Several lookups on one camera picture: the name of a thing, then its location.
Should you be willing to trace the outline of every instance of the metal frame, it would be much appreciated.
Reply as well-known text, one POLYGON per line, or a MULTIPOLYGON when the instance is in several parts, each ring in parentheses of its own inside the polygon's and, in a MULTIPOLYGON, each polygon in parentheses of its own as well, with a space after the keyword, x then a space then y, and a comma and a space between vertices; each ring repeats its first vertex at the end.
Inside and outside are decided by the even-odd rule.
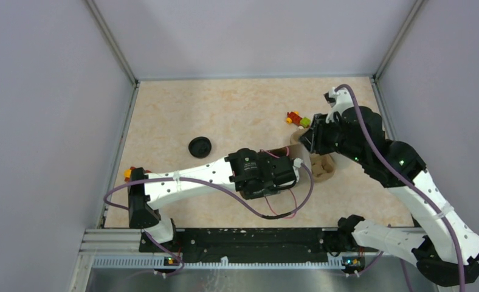
MULTIPOLYGON (((106 21, 104 20, 100 10, 98 9, 94 0, 83 0, 86 4, 91 16, 93 17, 98 29, 102 33, 109 49, 113 53, 116 61, 118 62, 121 69, 126 74, 128 80, 134 85, 134 91, 131 96, 129 107, 127 109, 127 114, 125 120, 123 121, 123 127, 121 129, 120 140, 117 144, 116 151, 114 154, 114 160, 112 162, 111 171, 108 175, 108 184, 106 185, 105 191, 111 189, 114 185, 114 181, 117 175, 118 167, 123 153, 123 148, 125 146, 126 135, 130 122, 132 119, 132 113, 134 111, 134 105, 136 104, 137 94, 139 92, 139 81, 136 79, 136 76, 133 73, 129 63, 127 62, 122 50, 120 49, 118 42, 114 38, 111 30, 109 29, 106 21)), ((381 116, 383 118, 384 127, 387 132, 387 136, 391 139, 396 139, 396 130, 391 121, 385 100, 383 98, 381 88, 379 86, 379 81, 384 75, 388 65, 390 64, 393 56, 396 51, 399 49, 403 40, 405 39, 407 33, 409 32, 411 26, 415 22, 418 13, 425 6, 427 0, 416 0, 410 13, 406 17, 405 21, 402 24, 396 38, 392 42, 391 46, 388 48, 385 57, 383 58, 381 64, 379 65, 377 71, 371 76, 370 82, 372 84, 372 89, 376 97, 377 105, 381 111, 381 116)), ((96 222, 96 228, 101 228, 105 223, 105 217, 107 213, 107 207, 101 207, 100 216, 96 222)), ((421 228, 400 228, 404 231, 416 232, 420 231, 421 228)), ((74 269, 72 276, 72 281, 70 285, 71 292, 84 292, 89 281, 89 275, 91 273, 91 268, 95 259, 98 256, 137 256, 143 255, 138 251, 139 241, 140 241, 140 231, 132 229, 88 229, 86 230, 80 250, 78 253, 77 263, 74 269)), ((348 253, 344 254, 345 256, 354 256, 354 254, 349 255, 348 253)), ((442 288, 440 291, 454 291, 453 287, 442 288)))

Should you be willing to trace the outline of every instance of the table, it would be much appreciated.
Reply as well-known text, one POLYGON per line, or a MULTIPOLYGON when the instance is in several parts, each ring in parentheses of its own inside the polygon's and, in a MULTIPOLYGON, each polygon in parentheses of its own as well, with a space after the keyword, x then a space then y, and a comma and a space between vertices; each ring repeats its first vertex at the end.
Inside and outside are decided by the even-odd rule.
MULTIPOLYGON (((230 80, 173 80, 141 82, 115 184, 131 166, 152 172, 171 172, 206 164, 240 148, 283 147, 297 130, 285 122, 288 111, 312 119, 330 107, 323 94, 331 87, 351 85, 361 105, 379 111, 368 77, 259 78, 230 80), (189 142, 206 136, 213 145, 204 159, 189 154, 189 142)), ((264 220, 223 193, 181 200, 164 208, 178 228, 282 228, 334 227, 340 217, 364 216, 380 224, 412 226, 410 212, 361 167, 339 155, 334 176, 315 185, 306 206, 295 218, 264 220)), ((301 202, 307 186, 296 188, 301 202)), ((291 210, 289 192, 270 196, 274 210, 291 210)), ((112 202, 127 204, 126 190, 112 202)), ((263 214, 271 214, 264 199, 247 201, 263 214)), ((128 227, 128 213, 109 207, 105 227, 128 227)))

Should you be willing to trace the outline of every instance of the red wire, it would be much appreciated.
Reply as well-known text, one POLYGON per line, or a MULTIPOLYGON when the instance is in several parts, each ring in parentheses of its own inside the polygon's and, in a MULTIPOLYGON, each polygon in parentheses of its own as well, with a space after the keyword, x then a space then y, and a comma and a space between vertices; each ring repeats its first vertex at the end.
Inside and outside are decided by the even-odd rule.
MULTIPOLYGON (((292 190, 289 190, 289 192, 291 193, 291 195, 293 196, 293 201, 295 202, 295 208, 297 207, 297 198, 295 197, 295 194, 293 194, 293 191, 292 190)), ((272 211, 272 213, 274 213, 274 215, 279 215, 277 214, 273 208, 272 208, 272 205, 270 205, 270 202, 268 201, 268 199, 266 197, 264 197, 264 199, 266 200, 266 203, 268 204, 268 208, 270 208, 270 211, 272 211)), ((291 218, 294 218, 295 215, 297 213, 293 213, 291 216, 289 217, 284 217, 284 219, 291 219, 291 218)))

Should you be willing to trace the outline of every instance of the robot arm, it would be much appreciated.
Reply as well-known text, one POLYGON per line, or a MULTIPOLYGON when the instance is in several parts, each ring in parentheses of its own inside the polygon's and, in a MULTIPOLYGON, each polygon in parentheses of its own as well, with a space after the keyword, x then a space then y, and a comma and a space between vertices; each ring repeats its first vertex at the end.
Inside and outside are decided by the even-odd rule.
POLYGON ((401 176, 422 190, 426 200, 392 174, 376 157, 361 130, 349 90, 333 88, 324 96, 332 106, 331 111, 316 114, 300 142, 311 153, 324 155, 338 152, 359 163, 367 175, 379 181, 406 205, 424 233, 402 232, 355 215, 340 219, 339 228, 352 235, 359 246, 389 252, 416 265, 432 282, 448 287, 458 285, 459 278, 457 252, 443 221, 447 220, 460 243, 466 283, 475 281, 479 276, 479 235, 467 227, 439 192, 422 158, 408 144, 386 139, 381 116, 360 106, 375 147, 401 176), (439 206, 441 212, 438 214, 430 203, 439 206))

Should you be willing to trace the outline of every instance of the pink cable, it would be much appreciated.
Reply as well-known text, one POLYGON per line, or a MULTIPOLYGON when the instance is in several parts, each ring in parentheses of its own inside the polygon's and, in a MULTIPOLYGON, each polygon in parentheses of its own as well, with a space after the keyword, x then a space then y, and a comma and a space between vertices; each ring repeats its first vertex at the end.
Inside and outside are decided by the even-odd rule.
MULTIPOLYGON (((275 154, 273 154, 273 153, 271 153, 271 152, 268 152, 268 151, 266 151, 266 150, 261 149, 260 151, 267 153, 267 154, 270 155, 271 157, 280 158, 279 156, 277 156, 277 155, 275 155, 275 154)), ((288 147, 288 146, 286 146, 286 156, 289 156, 289 147, 288 147)), ((292 191, 291 189, 289 189, 289 191, 290 191, 291 195, 293 196, 293 200, 295 201, 295 207, 297 207, 297 198, 295 197, 295 194, 293 193, 293 191, 292 191)), ((274 215, 279 215, 279 214, 277 214, 276 211, 274 211, 274 209, 272 208, 272 205, 270 205, 270 202, 268 201, 268 199, 267 199, 266 197, 264 197, 264 200, 266 201, 266 204, 268 205, 268 208, 270 209, 270 211, 272 211, 272 213, 273 213, 274 215)), ((296 214, 297 214, 297 213, 293 213, 293 214, 292 214, 291 216, 289 216, 289 217, 284 217, 284 219, 294 218, 296 214)))

